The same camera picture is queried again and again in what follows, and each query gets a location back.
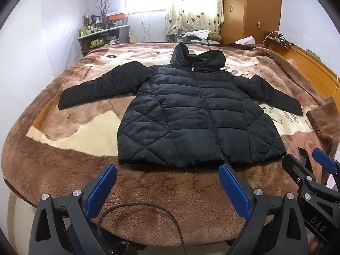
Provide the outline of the wooden wardrobe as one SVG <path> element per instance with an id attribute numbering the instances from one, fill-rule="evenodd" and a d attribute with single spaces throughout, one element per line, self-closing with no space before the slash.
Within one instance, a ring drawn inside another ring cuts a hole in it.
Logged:
<path id="1" fill-rule="evenodd" d="M 255 44 L 262 44 L 266 32 L 279 30 L 282 0 L 223 0 L 223 4 L 222 43 L 252 36 Z"/>

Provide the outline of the brown plush toy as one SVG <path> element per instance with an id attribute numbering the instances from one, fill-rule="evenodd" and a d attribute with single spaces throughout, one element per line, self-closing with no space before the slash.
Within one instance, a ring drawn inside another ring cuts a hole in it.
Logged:
<path id="1" fill-rule="evenodd" d="M 209 32 L 207 39 L 221 43 L 222 37 L 218 33 Z"/>

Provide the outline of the black puffer jacket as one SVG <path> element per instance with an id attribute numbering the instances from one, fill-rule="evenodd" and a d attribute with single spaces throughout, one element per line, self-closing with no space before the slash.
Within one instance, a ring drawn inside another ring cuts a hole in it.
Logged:
<path id="1" fill-rule="evenodd" d="M 260 103 L 298 116 L 300 103 L 258 75 L 232 75 L 225 61 L 221 51 L 194 55 L 178 44 L 168 65 L 117 66 L 64 90 L 58 108 L 134 94 L 118 129 L 121 165 L 248 166 L 283 157 L 283 141 Z"/>

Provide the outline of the orange box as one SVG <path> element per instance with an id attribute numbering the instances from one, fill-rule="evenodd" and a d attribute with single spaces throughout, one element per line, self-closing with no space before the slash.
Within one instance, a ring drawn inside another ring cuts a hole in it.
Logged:
<path id="1" fill-rule="evenodd" d="M 109 21 L 117 21 L 124 18 L 128 18 L 128 15 L 125 13 L 112 14 L 108 16 Z"/>

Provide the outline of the dried branch bouquet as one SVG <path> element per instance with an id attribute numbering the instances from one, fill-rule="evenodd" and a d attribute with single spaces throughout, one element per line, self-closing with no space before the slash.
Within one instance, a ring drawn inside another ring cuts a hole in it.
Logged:
<path id="1" fill-rule="evenodd" d="M 104 24 L 105 15 L 108 12 L 113 0 L 91 0 L 91 2 L 99 12 L 101 21 Z"/>

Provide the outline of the brown patterned fleece blanket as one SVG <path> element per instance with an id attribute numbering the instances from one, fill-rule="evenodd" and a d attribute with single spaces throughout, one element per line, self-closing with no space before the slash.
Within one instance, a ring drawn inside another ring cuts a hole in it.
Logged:
<path id="1" fill-rule="evenodd" d="M 237 236 L 220 165 L 269 195 L 296 193 L 286 154 L 339 144 L 339 112 L 281 55 L 256 45 L 120 44 L 90 52 L 43 90 L 6 138 L 6 181 L 31 204 L 68 195 L 107 163 L 118 170 L 102 226 L 176 246 Z"/>

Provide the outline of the wooden headboard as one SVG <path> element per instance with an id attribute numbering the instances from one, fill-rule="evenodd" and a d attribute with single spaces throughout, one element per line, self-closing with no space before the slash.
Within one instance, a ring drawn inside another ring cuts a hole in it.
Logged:
<path id="1" fill-rule="evenodd" d="M 339 108 L 339 75 L 336 75 L 315 56 L 296 45 L 286 48 L 274 41 L 266 40 L 266 47 L 290 62 L 324 98 L 333 96 Z"/>

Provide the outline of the white pillow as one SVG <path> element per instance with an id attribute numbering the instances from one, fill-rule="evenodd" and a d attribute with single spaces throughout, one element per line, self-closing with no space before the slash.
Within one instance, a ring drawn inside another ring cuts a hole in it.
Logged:
<path id="1" fill-rule="evenodd" d="M 253 36 L 248 36 L 242 39 L 239 39 L 235 41 L 235 44 L 241 44 L 241 45 L 254 45 L 255 44 L 255 39 Z"/>

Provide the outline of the cluttered side desk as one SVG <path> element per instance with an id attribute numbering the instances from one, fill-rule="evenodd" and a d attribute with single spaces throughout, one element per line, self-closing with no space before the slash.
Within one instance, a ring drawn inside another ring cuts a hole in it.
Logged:
<path id="1" fill-rule="evenodd" d="M 104 47 L 105 45 L 124 44 L 130 42 L 130 26 L 121 25 L 101 31 L 93 32 L 78 38 L 82 55 Z"/>

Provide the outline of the heart patterned curtain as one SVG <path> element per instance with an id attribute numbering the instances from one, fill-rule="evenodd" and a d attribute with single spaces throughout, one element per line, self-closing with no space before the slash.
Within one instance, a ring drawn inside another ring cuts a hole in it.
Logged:
<path id="1" fill-rule="evenodd" d="M 167 0 L 165 35 L 195 30 L 219 33 L 224 23 L 224 0 Z"/>

